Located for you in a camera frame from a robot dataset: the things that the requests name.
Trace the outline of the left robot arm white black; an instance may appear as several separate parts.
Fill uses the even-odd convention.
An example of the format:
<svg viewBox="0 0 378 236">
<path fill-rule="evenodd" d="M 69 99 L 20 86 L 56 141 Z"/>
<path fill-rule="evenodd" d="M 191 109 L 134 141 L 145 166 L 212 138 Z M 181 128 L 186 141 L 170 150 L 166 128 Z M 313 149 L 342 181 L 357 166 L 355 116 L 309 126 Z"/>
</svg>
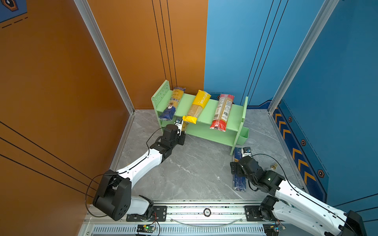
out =
<svg viewBox="0 0 378 236">
<path fill-rule="evenodd" d="M 137 182 L 154 167 L 171 156 L 177 145 L 183 145 L 186 134 L 183 124 L 178 121 L 162 128 L 163 134 L 148 146 L 148 150 L 132 164 L 118 170 L 108 170 L 101 177 L 93 199 L 93 206 L 111 217 L 121 220 L 126 214 L 136 215 L 149 220 L 154 214 L 154 203 L 144 197 L 132 196 L 132 189 Z"/>
</svg>

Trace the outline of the red spaghetti bag white label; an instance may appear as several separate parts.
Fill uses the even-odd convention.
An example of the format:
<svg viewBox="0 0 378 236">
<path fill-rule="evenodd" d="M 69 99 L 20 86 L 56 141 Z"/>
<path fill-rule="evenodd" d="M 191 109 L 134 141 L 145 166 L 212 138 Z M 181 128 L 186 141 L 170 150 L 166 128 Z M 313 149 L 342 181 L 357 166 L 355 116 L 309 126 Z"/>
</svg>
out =
<svg viewBox="0 0 378 236">
<path fill-rule="evenodd" d="M 234 96 L 221 94 L 210 129 L 226 132 L 228 116 L 233 104 Z"/>
</svg>

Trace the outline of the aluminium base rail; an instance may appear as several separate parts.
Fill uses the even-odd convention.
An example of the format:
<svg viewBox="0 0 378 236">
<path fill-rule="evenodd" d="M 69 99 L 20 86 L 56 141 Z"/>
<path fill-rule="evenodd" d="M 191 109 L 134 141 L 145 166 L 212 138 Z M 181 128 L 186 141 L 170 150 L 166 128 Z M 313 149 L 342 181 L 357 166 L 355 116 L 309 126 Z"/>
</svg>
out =
<svg viewBox="0 0 378 236">
<path fill-rule="evenodd" d="M 266 236 L 263 225 L 283 225 L 279 236 L 313 236 L 284 221 L 265 221 L 259 216 L 257 202 L 249 201 L 168 201 L 154 202 L 149 220 L 125 215 L 115 221 L 95 206 L 79 231 L 81 236 L 136 236 L 137 225 L 155 225 L 153 236 Z"/>
</svg>

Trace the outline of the blue Barilla spaghetti box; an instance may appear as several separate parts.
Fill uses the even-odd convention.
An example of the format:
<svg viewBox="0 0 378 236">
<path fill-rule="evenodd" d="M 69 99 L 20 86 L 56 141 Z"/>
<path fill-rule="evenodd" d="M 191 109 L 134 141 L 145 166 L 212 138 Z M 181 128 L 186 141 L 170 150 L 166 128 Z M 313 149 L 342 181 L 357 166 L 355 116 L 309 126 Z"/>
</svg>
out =
<svg viewBox="0 0 378 236">
<path fill-rule="evenodd" d="M 234 149 L 234 157 L 233 162 L 230 164 L 231 166 L 231 173 L 233 174 L 233 189 L 235 191 L 246 191 L 246 178 L 242 176 L 238 176 L 238 173 L 241 172 L 241 169 L 238 169 L 236 163 L 242 159 L 241 156 L 241 149 L 242 147 L 236 147 Z"/>
</svg>

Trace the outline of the blue and yellow spaghetti bag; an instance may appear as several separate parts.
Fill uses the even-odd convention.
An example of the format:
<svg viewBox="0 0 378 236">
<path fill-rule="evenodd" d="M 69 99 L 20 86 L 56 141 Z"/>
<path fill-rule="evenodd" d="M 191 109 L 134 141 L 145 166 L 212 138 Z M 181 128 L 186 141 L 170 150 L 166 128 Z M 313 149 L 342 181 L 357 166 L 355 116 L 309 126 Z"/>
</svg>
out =
<svg viewBox="0 0 378 236">
<path fill-rule="evenodd" d="M 175 87 L 165 110 L 159 116 L 160 120 L 171 121 L 177 111 L 178 105 L 186 91 L 186 88 Z"/>
</svg>

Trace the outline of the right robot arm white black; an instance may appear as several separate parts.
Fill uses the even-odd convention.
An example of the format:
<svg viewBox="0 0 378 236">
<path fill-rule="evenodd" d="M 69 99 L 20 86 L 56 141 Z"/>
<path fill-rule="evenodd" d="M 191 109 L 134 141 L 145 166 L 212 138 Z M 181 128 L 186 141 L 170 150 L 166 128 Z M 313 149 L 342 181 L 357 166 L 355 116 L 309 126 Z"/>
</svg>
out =
<svg viewBox="0 0 378 236">
<path fill-rule="evenodd" d="M 362 217 L 344 212 L 311 196 L 292 184 L 286 175 L 264 170 L 250 155 L 231 162 L 231 173 L 244 177 L 257 191 L 267 194 L 259 206 L 265 221 L 284 221 L 313 236 L 365 236 Z"/>
</svg>

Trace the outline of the right circuit board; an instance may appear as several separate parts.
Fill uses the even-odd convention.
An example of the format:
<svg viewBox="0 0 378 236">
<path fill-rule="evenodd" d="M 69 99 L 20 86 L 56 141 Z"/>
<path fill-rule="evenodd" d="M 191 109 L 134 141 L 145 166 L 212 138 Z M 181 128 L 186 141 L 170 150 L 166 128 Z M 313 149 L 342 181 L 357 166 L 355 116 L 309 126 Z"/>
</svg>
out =
<svg viewBox="0 0 378 236">
<path fill-rule="evenodd" d="M 263 225 L 263 227 L 267 236 L 279 236 L 281 231 L 286 230 L 286 227 L 283 225 Z"/>
</svg>

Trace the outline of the left green circuit board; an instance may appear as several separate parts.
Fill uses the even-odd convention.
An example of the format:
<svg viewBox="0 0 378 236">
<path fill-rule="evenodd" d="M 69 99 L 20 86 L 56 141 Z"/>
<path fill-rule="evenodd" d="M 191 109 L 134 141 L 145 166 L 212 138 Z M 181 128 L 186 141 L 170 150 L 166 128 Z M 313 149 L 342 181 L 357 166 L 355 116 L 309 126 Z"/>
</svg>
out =
<svg viewBox="0 0 378 236">
<path fill-rule="evenodd" d="M 157 228 L 155 225 L 137 225 L 137 236 L 152 236 L 157 234 Z"/>
</svg>

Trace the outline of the green two-tier shelf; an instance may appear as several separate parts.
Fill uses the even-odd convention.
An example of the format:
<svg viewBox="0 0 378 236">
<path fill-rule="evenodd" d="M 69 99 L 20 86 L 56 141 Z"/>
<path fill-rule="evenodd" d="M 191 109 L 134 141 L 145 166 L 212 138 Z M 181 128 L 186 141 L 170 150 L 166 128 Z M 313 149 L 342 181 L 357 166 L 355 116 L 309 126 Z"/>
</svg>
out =
<svg viewBox="0 0 378 236">
<path fill-rule="evenodd" d="M 172 95 L 170 84 L 165 80 L 152 96 L 151 101 L 157 117 L 166 108 L 168 101 Z M 246 112 L 247 112 L 248 98 L 245 98 L 244 105 L 233 104 L 228 116 L 226 132 L 210 129 L 213 121 L 213 116 L 216 111 L 218 102 L 210 99 L 206 107 L 202 111 L 196 124 L 189 124 L 186 133 L 191 136 L 196 136 L 219 144 L 231 147 L 230 154 L 233 154 L 239 133 L 244 127 Z"/>
</svg>

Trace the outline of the green cup on shelf side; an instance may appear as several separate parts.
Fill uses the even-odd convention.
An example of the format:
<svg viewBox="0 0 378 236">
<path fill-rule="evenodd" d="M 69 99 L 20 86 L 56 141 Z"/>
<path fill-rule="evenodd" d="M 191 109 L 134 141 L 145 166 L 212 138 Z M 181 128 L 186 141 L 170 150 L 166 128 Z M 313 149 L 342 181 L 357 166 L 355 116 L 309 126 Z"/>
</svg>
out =
<svg viewBox="0 0 378 236">
<path fill-rule="evenodd" d="M 247 139 L 249 138 L 249 129 L 247 127 L 242 127 L 238 140 L 237 140 L 237 145 L 244 145 Z"/>
</svg>

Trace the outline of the Ankara yellow blue spaghetti bag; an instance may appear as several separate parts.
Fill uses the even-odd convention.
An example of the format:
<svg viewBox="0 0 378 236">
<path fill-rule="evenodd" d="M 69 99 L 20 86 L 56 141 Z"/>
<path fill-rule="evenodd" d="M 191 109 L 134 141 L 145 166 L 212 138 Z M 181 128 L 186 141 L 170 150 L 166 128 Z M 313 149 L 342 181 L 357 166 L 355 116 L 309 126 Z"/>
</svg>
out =
<svg viewBox="0 0 378 236">
<path fill-rule="evenodd" d="M 182 125 L 182 132 L 186 132 L 187 131 L 187 128 L 188 128 L 188 125 L 189 125 L 189 123 L 188 122 L 185 122 L 185 121 L 183 121 L 183 125 Z"/>
</svg>

